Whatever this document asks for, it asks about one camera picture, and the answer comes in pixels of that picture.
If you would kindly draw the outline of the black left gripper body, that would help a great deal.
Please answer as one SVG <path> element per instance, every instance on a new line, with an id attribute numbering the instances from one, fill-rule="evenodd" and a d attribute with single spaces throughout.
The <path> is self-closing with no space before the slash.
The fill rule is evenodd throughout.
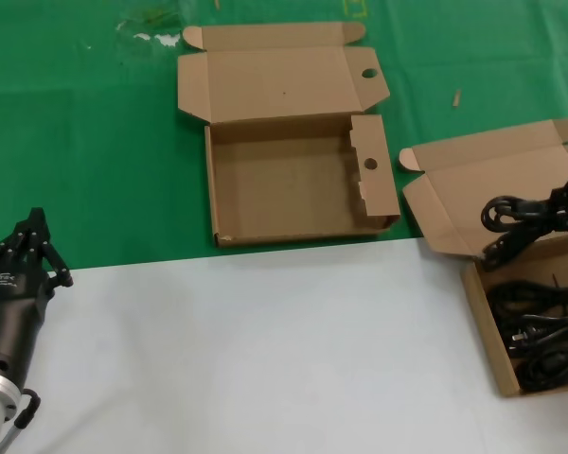
<path id="1" fill-rule="evenodd" d="M 0 254 L 0 376 L 24 383 L 54 292 L 41 262 L 7 247 Z"/>

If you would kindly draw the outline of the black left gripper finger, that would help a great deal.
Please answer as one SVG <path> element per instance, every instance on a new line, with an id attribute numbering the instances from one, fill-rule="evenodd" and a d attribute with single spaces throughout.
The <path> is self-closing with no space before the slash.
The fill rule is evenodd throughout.
<path id="1" fill-rule="evenodd" d="M 27 263 L 36 269 L 41 269 L 46 262 L 55 275 L 48 278 L 48 287 L 70 288 L 74 281 L 62 257 L 50 242 L 51 234 L 46 221 L 44 209 L 32 208 L 29 214 L 29 237 Z"/>
<path id="2" fill-rule="evenodd" d="M 15 256 L 37 234 L 39 227 L 39 209 L 30 210 L 27 218 L 18 221 L 12 233 L 0 243 L 0 252 L 3 256 Z"/>

